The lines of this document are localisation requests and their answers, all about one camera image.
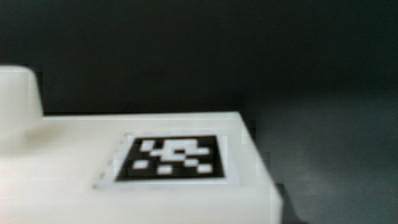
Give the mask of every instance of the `dark surface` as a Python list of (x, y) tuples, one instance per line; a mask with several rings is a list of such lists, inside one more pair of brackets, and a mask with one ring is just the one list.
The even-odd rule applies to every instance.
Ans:
[(238, 110), (309, 223), (396, 223), (398, 2), (0, 2), (46, 114)]

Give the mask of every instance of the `white block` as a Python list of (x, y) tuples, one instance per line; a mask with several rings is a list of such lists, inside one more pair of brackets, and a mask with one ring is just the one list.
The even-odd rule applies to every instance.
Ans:
[(213, 172), (213, 166), (211, 164), (199, 164), (197, 166), (197, 173), (211, 173)]
[(169, 175), (172, 173), (170, 165), (158, 166), (158, 175)]
[(195, 167), (197, 164), (199, 164), (199, 160), (197, 160), (197, 159), (186, 159), (186, 160), (183, 161), (183, 165), (185, 165), (185, 167)]
[[(2, 151), (0, 145), (2, 224), (281, 222), (281, 197), (236, 112), (60, 116), (44, 117), (37, 121), (41, 107), (34, 102), (39, 101), (25, 99), (32, 90), (28, 86), (34, 86), (23, 81), (25, 70), (16, 69), (21, 75), (16, 79), (5, 78), (2, 71), (0, 68), (0, 88), (5, 88), (2, 99), (7, 99), (9, 94), (11, 98), (32, 102), (28, 105), (35, 106), (27, 107), (34, 108), (32, 113), (0, 107), (0, 123), (14, 130), (12, 136), (27, 128), (19, 119), (32, 121), (30, 124), (41, 123), (18, 153)], [(23, 104), (14, 100), (0, 101), (0, 105), (12, 108)], [(9, 135), (3, 126), (0, 133)], [(156, 150), (147, 153), (138, 146), (131, 148), (135, 140), (153, 138), (163, 141), (165, 136), (176, 139), (188, 137), (197, 139), (197, 143), (202, 136), (215, 139), (218, 150), (215, 146), (210, 150), (220, 161), (210, 160), (211, 173), (197, 174), (208, 177), (197, 178), (195, 172), (188, 172), (194, 175), (190, 178), (174, 178), (185, 169), (195, 171), (195, 167), (185, 167), (183, 162), (178, 162), (179, 168), (174, 165), (162, 168), (163, 164), (158, 164), (160, 174), (156, 168), (133, 169), (135, 160), (160, 161), (160, 157), (151, 157), (151, 154), (156, 152), (156, 156), (162, 155)], [(128, 155), (135, 152), (142, 157), (135, 159), (137, 155), (131, 154), (130, 160)], [(206, 155), (190, 157), (199, 160), (199, 164), (210, 164), (201, 161)], [(135, 176), (135, 171), (151, 171), (154, 176)]]
[(146, 169), (149, 165), (149, 161), (147, 160), (137, 160), (133, 162), (133, 169)]
[(39, 124), (41, 118), (34, 73), (23, 67), (0, 66), (0, 141), (27, 131)]

